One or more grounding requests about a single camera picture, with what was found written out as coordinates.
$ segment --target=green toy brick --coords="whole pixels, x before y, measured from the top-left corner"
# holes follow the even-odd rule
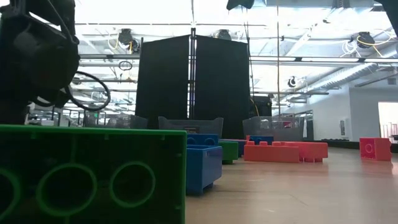
[[[223,164],[232,164],[238,160],[238,143],[229,141],[220,141],[219,146],[223,147]]]
[[[0,126],[0,223],[185,223],[185,131]]]

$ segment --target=black curtain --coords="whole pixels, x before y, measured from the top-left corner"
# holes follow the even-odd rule
[[[247,44],[197,36],[194,119],[224,118],[223,138],[242,139],[249,118]]]
[[[157,129],[157,118],[187,119],[189,36],[144,42],[139,62],[136,115]]]

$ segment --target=gray floor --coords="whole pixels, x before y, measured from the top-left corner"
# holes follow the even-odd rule
[[[238,161],[186,208],[187,224],[398,223],[398,156],[362,161],[330,148],[318,164]]]

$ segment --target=blue toy brick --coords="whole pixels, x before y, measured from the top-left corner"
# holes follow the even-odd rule
[[[218,135],[216,134],[188,134],[188,145],[217,146]]]
[[[254,141],[256,145],[260,144],[261,141],[266,141],[268,142],[268,145],[272,145],[272,142],[274,141],[273,136],[250,136],[249,141]]]
[[[238,157],[243,156],[244,145],[246,145],[246,140],[242,139],[221,139],[220,141],[229,141],[229,142],[237,142],[238,143]]]
[[[202,195],[221,177],[222,169],[221,146],[187,146],[187,194]]]

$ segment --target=pink toy brick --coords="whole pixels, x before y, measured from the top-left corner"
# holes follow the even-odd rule
[[[388,138],[360,138],[359,149],[362,159],[391,161],[391,142]]]
[[[323,162],[328,157],[328,144],[324,142],[285,142],[285,145],[300,149],[300,161]]]
[[[245,161],[298,163],[300,162],[299,153],[298,147],[255,146],[248,142],[244,146],[243,158]]]

